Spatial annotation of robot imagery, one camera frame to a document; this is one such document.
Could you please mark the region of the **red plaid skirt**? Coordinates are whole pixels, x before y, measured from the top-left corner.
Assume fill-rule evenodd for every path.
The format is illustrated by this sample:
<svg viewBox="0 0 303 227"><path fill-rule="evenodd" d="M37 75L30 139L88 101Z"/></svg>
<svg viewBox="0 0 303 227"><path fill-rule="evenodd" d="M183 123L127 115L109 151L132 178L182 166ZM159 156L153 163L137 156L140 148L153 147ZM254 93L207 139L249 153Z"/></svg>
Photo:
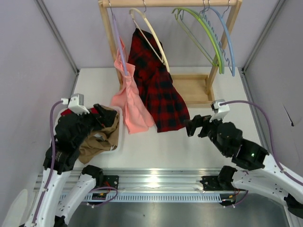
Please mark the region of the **red plaid skirt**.
<svg viewBox="0 0 303 227"><path fill-rule="evenodd" d="M157 127L157 132L177 131L189 120L185 101L173 86L153 35L135 29L128 63L135 66L134 80L141 100Z"/></svg>

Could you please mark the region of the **red garment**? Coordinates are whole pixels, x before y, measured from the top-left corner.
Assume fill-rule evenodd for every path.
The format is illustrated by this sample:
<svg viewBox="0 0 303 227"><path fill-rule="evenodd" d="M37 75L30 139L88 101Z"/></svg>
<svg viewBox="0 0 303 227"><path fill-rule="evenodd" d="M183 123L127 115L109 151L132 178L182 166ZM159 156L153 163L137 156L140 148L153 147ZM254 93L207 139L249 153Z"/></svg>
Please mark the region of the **red garment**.
<svg viewBox="0 0 303 227"><path fill-rule="evenodd" d="M61 116L66 116L72 114L73 112L70 109L66 109L60 113Z"/></svg>

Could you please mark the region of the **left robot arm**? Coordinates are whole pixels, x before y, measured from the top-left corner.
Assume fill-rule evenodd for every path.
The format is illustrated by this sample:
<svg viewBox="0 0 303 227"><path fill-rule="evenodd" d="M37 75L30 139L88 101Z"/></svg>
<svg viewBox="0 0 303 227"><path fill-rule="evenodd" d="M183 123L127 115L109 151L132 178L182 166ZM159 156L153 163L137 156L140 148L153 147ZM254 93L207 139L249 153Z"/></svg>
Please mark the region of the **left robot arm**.
<svg viewBox="0 0 303 227"><path fill-rule="evenodd" d="M66 227L76 209L91 192L117 192L107 185L101 168L88 165L83 168L76 185L61 199L64 185L80 156L80 146L90 133L107 122L100 105L97 111L82 104L68 104L70 114L59 118L56 126L50 114L51 145L45 154L43 178L33 209L23 224L25 227Z"/></svg>

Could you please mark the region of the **blue hanger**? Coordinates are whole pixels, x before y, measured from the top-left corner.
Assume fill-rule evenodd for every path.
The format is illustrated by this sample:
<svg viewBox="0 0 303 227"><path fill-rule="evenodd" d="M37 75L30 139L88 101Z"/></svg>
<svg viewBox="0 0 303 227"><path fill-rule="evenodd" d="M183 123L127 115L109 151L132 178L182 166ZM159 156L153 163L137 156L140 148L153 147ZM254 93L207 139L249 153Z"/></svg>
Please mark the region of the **blue hanger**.
<svg viewBox="0 0 303 227"><path fill-rule="evenodd" d="M221 51L223 52L223 56L226 60L226 62L228 63L228 67L232 73L232 76L234 77L235 76L235 71L236 71L236 67L235 67L235 58L234 58L234 51L233 51L233 45L232 45L232 40L231 40L231 37L230 37L230 33L232 31L232 21L230 20L230 17L231 19L233 19L233 9L230 10L230 15L229 15L229 18L228 18L228 21L225 22L224 20L224 14L227 10L225 10L222 14L219 13L218 10L216 10L214 7L209 7L210 10L212 10L216 15L217 17L219 18L222 26L223 26L223 30L224 30L224 35L225 35L225 38L226 38L226 41L227 41L227 44L228 44L228 47L229 47L229 53L230 53L230 58L226 58L225 57L225 47L223 47L223 40L220 41L220 48L221 48Z"/></svg>

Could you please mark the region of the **wooden clothes rack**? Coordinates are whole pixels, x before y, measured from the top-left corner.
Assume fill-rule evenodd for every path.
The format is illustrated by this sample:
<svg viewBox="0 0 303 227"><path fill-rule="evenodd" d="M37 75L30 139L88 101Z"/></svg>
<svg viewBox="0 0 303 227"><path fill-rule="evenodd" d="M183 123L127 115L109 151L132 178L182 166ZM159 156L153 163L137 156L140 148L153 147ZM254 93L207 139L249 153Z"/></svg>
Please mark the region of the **wooden clothes rack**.
<svg viewBox="0 0 303 227"><path fill-rule="evenodd" d="M110 0L112 8L129 8L130 15L137 12L145 21L151 34L155 38L157 44L160 44L152 26L146 19L146 14L138 10L139 7L185 7L200 6L203 1L200 0ZM214 6L227 6L228 9L233 9L232 29L237 19L242 1L240 0L210 0L205 4L203 11L208 11L209 7ZM99 10L103 20L105 32L107 35L112 58L115 60L117 57L118 43L114 38L114 24L112 17L109 17L107 9L109 9L108 0L98 1ZM223 40L223 47L228 47L224 33L221 40ZM187 107L189 108L208 108L211 103L215 101L212 84L216 74L219 73L217 66L212 66L209 74L173 74L173 84L177 91L183 97Z"/></svg>

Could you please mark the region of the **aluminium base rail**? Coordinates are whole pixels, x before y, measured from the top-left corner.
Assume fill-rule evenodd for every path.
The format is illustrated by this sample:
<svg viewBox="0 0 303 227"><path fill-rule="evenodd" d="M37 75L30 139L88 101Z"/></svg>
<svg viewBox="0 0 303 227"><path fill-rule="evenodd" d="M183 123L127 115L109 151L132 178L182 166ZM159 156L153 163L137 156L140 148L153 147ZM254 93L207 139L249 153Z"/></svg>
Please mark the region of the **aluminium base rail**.
<svg viewBox="0 0 303 227"><path fill-rule="evenodd" d="M104 170L105 183L117 187L118 191L91 192L87 194L82 204L94 208L109 202L231 202L231 206L236 206L252 193L241 189L207 190L206 186L201 184L203 177L210 180L211 176L218 174L218 169L107 169ZM64 185L61 199L69 194L79 176L79 169L71 172Z"/></svg>

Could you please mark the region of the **tan garment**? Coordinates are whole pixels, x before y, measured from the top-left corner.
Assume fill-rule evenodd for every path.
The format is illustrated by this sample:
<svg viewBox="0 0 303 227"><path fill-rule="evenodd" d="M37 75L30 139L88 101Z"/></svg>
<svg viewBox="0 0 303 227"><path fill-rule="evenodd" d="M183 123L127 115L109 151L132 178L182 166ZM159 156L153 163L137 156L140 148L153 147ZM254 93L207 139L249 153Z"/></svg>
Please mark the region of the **tan garment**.
<svg viewBox="0 0 303 227"><path fill-rule="evenodd" d="M103 105L100 105L100 107L104 110L106 116L109 115L111 124L109 127L93 130L83 141L79 156L79 161L83 164L87 164L92 158L101 153L116 150L118 147L120 114L113 108Z"/></svg>

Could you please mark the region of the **green hanger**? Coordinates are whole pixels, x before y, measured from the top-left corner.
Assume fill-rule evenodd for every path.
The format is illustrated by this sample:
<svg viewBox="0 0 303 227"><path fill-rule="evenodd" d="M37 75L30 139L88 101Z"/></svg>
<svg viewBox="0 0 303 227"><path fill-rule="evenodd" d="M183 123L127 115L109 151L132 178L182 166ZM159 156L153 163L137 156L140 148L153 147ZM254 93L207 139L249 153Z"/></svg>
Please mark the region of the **green hanger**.
<svg viewBox="0 0 303 227"><path fill-rule="evenodd" d="M184 22L184 14L188 13L192 16L200 25L200 27L205 31L206 36L208 37L212 48L215 53L216 60L211 57L211 55L207 52L207 50L203 47L203 45L199 42L198 38L195 37L194 33L190 30L190 28ZM212 66L217 66L219 68L219 73L224 74L224 60L223 60L223 52L219 47L219 43L217 38L215 37L214 32L212 31L210 25L206 21L205 17L200 13L194 11L193 9L185 8L185 7L176 7L173 9L172 14L175 17L175 20L181 26L181 28L185 31L188 37L193 41L193 43L197 46L200 52L206 57L206 59L211 63Z"/></svg>

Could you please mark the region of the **white laundry basket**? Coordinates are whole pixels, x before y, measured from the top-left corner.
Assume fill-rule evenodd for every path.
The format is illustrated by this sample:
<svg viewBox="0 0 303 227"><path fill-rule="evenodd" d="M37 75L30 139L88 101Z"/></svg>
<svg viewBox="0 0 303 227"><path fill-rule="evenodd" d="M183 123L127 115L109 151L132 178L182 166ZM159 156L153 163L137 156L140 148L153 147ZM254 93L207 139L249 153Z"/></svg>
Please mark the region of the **white laundry basket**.
<svg viewBox="0 0 303 227"><path fill-rule="evenodd" d="M123 121L123 111L118 106L110 106L111 109L116 110L119 113L119 134L118 134L118 144L115 149L110 149L108 151L104 151L102 154L116 154L121 152L123 146L123 137L124 137L124 121Z"/></svg>

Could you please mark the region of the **purple hanger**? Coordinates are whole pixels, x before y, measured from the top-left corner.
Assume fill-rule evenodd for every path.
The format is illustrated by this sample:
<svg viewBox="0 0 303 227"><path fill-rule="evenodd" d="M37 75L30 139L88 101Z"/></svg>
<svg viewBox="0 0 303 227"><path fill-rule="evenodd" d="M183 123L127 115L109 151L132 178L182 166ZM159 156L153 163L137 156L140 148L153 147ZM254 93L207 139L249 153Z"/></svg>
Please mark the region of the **purple hanger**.
<svg viewBox="0 0 303 227"><path fill-rule="evenodd" d="M117 27L116 17L115 17L115 14L112 11L111 2L108 1L108 3L109 3L110 11L111 11L111 14L112 14L112 20L113 20L113 24L114 24L114 31L115 31L116 40L117 40L117 43L118 43L118 49L119 49L119 53L120 53L121 63L122 63L122 66L123 66L123 71L124 71L125 76L128 76L126 62L125 62L125 58L123 56L122 43L121 43L121 40L120 40L120 35L119 35L118 27Z"/></svg>

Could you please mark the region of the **pink skirt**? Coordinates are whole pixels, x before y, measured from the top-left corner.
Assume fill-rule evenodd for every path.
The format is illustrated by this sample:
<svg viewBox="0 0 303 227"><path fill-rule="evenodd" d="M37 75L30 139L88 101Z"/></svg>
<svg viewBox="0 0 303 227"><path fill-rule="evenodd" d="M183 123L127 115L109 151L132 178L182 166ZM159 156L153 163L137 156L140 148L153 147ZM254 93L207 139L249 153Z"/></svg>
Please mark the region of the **pink skirt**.
<svg viewBox="0 0 303 227"><path fill-rule="evenodd" d="M122 49L117 50L114 67L122 75L123 86L122 89L112 97L111 105L118 106L122 109L123 121L128 133L145 132L154 126L154 120L139 96L139 90L134 80L135 66L126 62L126 68L123 68L122 60L128 60L128 54L123 40L120 39L120 42Z"/></svg>

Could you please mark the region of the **teal hanger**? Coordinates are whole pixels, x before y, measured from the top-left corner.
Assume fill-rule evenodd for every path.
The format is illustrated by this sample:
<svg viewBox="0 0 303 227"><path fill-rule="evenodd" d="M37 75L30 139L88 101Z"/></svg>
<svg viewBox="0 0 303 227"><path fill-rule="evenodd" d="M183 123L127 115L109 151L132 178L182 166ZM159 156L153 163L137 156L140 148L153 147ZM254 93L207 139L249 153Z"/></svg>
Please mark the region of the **teal hanger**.
<svg viewBox="0 0 303 227"><path fill-rule="evenodd" d="M208 59L208 61L213 66L219 67L219 73L224 74L225 73L225 50L223 49L222 42L218 40L218 36L216 32L214 31L214 27L212 26L210 20L208 19L207 15L205 14L205 11L202 11L201 13L198 13L197 11L191 10L193 17L201 24L202 28L205 30L206 34L208 35L214 51L215 56L218 59L218 63L215 63L214 58L210 57L210 54L205 50L205 48L202 46L202 44L198 41L198 39L193 35L192 32L189 31L189 37L192 39L192 41L195 43L195 45L199 48L199 50L203 53L203 55Z"/></svg>

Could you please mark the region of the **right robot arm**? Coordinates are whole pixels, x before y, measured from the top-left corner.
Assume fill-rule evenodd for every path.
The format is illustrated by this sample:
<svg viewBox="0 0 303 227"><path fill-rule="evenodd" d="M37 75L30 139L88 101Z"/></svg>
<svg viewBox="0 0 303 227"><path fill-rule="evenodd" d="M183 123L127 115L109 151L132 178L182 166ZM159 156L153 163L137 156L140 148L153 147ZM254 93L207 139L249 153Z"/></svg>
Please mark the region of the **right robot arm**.
<svg viewBox="0 0 303 227"><path fill-rule="evenodd" d="M210 180L203 177L201 184L207 190L254 192L281 203L291 214L302 218L302 186L282 174L273 156L259 144L244 139L242 131L232 122L196 115L187 120L185 126L189 137L201 128L198 137L208 138L224 157L236 165L223 166Z"/></svg>

